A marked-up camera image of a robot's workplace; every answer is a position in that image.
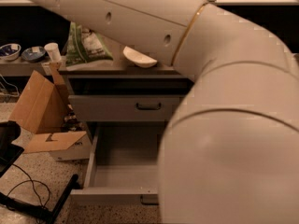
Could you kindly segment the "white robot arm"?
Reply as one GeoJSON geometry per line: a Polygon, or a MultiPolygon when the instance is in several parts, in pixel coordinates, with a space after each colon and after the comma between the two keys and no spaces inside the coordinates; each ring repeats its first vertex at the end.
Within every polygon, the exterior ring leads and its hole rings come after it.
{"type": "Polygon", "coordinates": [[[277,36],[203,0],[30,1],[192,81],[160,146],[165,223],[299,224],[298,65],[277,36]]]}

